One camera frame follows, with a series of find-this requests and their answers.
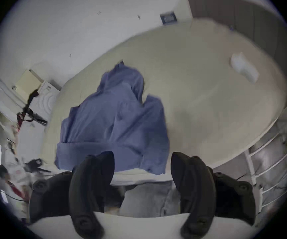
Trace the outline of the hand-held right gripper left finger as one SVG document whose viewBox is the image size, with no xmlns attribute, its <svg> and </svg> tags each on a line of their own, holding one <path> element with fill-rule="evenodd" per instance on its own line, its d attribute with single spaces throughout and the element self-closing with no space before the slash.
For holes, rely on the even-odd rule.
<svg viewBox="0 0 287 239">
<path fill-rule="evenodd" d="M 30 197 L 30 223 L 69 215 L 82 238 L 103 238 L 104 228 L 95 212 L 104 212 L 114 170 L 114 153 L 106 151 L 86 157 L 72 172 L 35 181 Z"/>
</svg>

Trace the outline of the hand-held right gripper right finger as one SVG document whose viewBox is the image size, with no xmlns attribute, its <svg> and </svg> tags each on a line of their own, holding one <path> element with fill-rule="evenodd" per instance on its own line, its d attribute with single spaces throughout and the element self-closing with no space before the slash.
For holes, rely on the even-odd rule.
<svg viewBox="0 0 287 239">
<path fill-rule="evenodd" d="M 209 231 L 214 217 L 237 219 L 253 226 L 256 206 L 253 187 L 205 165 L 198 156 L 174 152 L 171 175 L 180 193 L 180 213 L 189 217 L 180 229 L 184 239 L 201 239 Z"/>
</svg>

